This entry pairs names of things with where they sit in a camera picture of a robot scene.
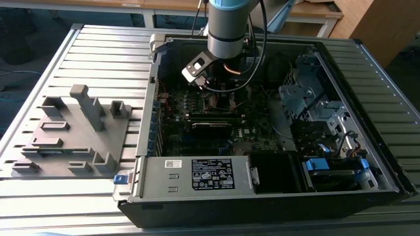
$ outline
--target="blue latch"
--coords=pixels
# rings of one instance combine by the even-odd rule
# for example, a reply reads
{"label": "blue latch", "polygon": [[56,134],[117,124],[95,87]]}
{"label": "blue latch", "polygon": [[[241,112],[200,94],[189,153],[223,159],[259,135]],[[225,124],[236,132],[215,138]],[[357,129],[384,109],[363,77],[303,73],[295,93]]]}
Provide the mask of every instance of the blue latch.
{"label": "blue latch", "polygon": [[309,171],[325,171],[329,170],[328,162],[325,158],[311,158],[305,161],[305,165]]}
{"label": "blue latch", "polygon": [[127,175],[115,175],[113,176],[113,184],[128,184],[128,176]]}
{"label": "blue latch", "polygon": [[364,170],[369,168],[369,163],[368,163],[367,159],[361,159],[360,164],[361,164]]}
{"label": "blue latch", "polygon": [[329,148],[328,148],[328,147],[325,147],[325,145],[324,145],[324,144],[317,144],[317,146],[320,146],[320,147],[321,147],[321,149],[324,150],[324,152],[331,152]]}

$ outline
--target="wooden table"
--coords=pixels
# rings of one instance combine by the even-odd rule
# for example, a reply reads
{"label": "wooden table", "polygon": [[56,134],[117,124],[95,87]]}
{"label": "wooden table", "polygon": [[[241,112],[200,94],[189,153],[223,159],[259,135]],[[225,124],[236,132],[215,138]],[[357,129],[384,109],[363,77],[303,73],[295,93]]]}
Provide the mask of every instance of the wooden table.
{"label": "wooden table", "polygon": [[[143,14],[147,28],[156,27],[156,15],[195,16],[199,0],[0,0],[0,7]],[[199,16],[204,16],[204,5]],[[321,24],[319,37],[328,37],[343,13],[323,3],[295,5],[288,22]]]}

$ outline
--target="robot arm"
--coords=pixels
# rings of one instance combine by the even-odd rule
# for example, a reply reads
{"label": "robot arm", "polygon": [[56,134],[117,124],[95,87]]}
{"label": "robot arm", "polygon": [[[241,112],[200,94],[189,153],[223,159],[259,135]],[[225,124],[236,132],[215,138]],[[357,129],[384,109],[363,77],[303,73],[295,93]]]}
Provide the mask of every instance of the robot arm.
{"label": "robot arm", "polygon": [[[269,23],[267,23],[265,2],[271,8],[268,10]],[[257,26],[264,28],[264,38],[267,38],[268,26],[273,31],[281,28],[293,4],[295,0],[209,0],[208,50],[201,52],[183,69],[187,81],[197,85],[200,89],[221,92],[208,88],[209,72],[207,72],[207,68],[219,60],[228,62],[244,51],[248,17],[252,17],[253,21],[257,22]],[[239,88],[223,92],[232,92],[243,88],[252,79],[261,64],[264,45],[265,40],[260,60],[248,81]]]}

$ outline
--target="warning label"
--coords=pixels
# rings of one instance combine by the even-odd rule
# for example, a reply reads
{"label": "warning label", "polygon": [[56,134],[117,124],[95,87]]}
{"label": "warning label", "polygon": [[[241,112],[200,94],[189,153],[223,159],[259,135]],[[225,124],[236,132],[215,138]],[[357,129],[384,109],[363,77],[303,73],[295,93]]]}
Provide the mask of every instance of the warning label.
{"label": "warning label", "polygon": [[232,159],[192,160],[192,188],[235,189]]}

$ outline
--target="aluminum extrusion table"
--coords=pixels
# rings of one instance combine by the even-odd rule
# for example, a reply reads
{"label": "aluminum extrusion table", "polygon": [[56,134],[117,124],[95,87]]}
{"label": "aluminum extrusion table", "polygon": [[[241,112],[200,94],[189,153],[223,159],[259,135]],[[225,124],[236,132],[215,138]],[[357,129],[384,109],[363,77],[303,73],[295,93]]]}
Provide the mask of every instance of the aluminum extrusion table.
{"label": "aluminum extrusion table", "polygon": [[[12,125],[0,141],[1,168],[20,157],[31,132],[44,116],[36,108],[43,96],[68,96],[72,84],[89,86],[101,104],[113,99],[133,107],[120,168],[135,162],[139,127],[149,75],[149,39],[153,33],[188,34],[188,30],[73,25]],[[273,38],[321,41],[343,70],[368,115],[395,156],[420,186],[420,115],[365,47],[352,40],[308,37]],[[65,97],[65,102],[76,103]],[[263,230],[308,231],[323,235],[415,233],[420,230],[420,197],[379,206],[344,219],[279,224],[144,230],[133,226],[112,199],[111,179],[33,179],[0,181],[0,234],[53,232],[69,235],[232,233]]]}

